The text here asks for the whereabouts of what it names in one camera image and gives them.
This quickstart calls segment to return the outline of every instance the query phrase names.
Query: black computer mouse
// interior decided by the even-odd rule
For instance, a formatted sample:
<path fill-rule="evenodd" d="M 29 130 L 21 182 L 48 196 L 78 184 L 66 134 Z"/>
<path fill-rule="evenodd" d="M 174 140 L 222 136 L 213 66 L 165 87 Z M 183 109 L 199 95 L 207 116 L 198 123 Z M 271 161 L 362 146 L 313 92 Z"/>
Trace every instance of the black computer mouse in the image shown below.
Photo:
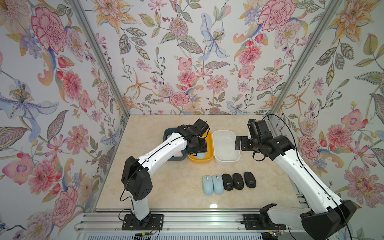
<path fill-rule="evenodd" d="M 243 177 L 240 173 L 234 173 L 232 175 L 233 178 L 233 185 L 237 190 L 242 190 L 244 188 L 244 181 Z"/>
<path fill-rule="evenodd" d="M 227 191 L 231 191 L 233 189 L 233 180 L 231 175 L 226 173 L 222 175 L 222 178 L 223 178 L 224 189 Z"/>
<path fill-rule="evenodd" d="M 245 181 L 245 185 L 247 187 L 249 187 L 249 188 L 255 188 L 256 187 L 256 179 L 251 172 L 245 172 L 244 173 L 244 181 Z"/>

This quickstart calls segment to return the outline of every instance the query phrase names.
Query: white container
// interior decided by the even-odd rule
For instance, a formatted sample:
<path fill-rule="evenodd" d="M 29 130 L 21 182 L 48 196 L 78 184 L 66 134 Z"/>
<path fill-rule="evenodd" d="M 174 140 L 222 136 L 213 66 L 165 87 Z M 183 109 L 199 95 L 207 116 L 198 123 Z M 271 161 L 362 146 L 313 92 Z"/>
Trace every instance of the white container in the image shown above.
<path fill-rule="evenodd" d="M 236 134 L 228 130 L 212 133 L 215 161 L 219 164 L 234 164 L 240 159 L 240 151 L 235 149 Z"/>

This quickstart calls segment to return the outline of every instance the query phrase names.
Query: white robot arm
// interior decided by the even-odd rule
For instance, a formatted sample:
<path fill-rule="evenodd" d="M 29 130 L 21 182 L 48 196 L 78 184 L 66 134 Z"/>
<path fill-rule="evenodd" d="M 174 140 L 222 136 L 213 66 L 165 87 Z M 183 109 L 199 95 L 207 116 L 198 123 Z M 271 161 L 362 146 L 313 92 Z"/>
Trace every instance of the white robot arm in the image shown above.
<path fill-rule="evenodd" d="M 201 136 L 209 129 L 199 119 L 194 125 L 181 125 L 162 144 L 144 156 L 126 160 L 122 182 L 132 198 L 132 212 L 137 221 L 150 215 L 147 195 L 152 189 L 151 176 L 177 152 L 187 148 L 189 154 L 206 152 L 206 142 Z M 237 136 L 237 150 L 262 153 L 275 161 L 292 179 L 305 196 L 309 208 L 286 208 L 269 204 L 260 210 L 263 228 L 284 224 L 304 229 L 315 240 L 324 240 L 343 228 L 356 211 L 350 201 L 343 201 L 330 190 L 309 168 L 297 153 L 295 146 L 285 137 L 272 137 L 264 120 L 248 121 L 251 138 Z"/>

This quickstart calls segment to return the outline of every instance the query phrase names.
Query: floral wallpaper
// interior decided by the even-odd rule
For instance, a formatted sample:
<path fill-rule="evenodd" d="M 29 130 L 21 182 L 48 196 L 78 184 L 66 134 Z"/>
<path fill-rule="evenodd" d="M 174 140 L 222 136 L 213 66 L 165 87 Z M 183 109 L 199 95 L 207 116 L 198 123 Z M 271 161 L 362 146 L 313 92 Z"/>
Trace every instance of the floral wallpaper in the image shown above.
<path fill-rule="evenodd" d="M 70 5 L 0 0 L 0 239 L 72 239 L 126 119 Z"/>
<path fill-rule="evenodd" d="M 326 0 L 81 0 L 131 114 L 264 114 Z"/>
<path fill-rule="evenodd" d="M 355 203 L 358 240 L 384 238 L 383 10 L 381 1 L 343 1 L 278 109 L 288 127 L 274 119 L 323 182 Z"/>

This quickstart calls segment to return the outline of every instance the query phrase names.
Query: plastic container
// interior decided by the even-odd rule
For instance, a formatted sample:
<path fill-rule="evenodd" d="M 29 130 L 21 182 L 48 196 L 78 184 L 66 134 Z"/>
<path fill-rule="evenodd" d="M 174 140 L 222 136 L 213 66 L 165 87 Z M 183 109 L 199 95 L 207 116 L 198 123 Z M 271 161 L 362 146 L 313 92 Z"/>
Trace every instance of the plastic container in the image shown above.
<path fill-rule="evenodd" d="M 205 153 L 205 157 L 202 159 L 198 159 L 197 156 L 188 155 L 189 159 L 193 163 L 208 163 L 214 157 L 214 144 L 212 142 L 212 133 L 209 132 L 207 138 L 207 152 Z"/>
<path fill-rule="evenodd" d="M 219 164 L 234 164 L 240 160 L 240 151 L 235 149 L 236 134 L 228 130 L 212 133 L 215 161 Z"/>
<path fill-rule="evenodd" d="M 168 128 L 167 130 L 164 131 L 164 136 L 163 136 L 163 142 L 167 139 L 167 136 L 168 135 L 171 135 L 172 133 L 174 133 L 176 130 L 175 127 L 171 127 L 171 128 Z M 187 157 L 187 150 L 184 149 L 181 151 L 181 153 L 183 154 L 182 157 L 171 157 L 170 159 L 168 159 L 168 161 L 181 161 L 181 160 L 184 160 L 186 157 Z"/>

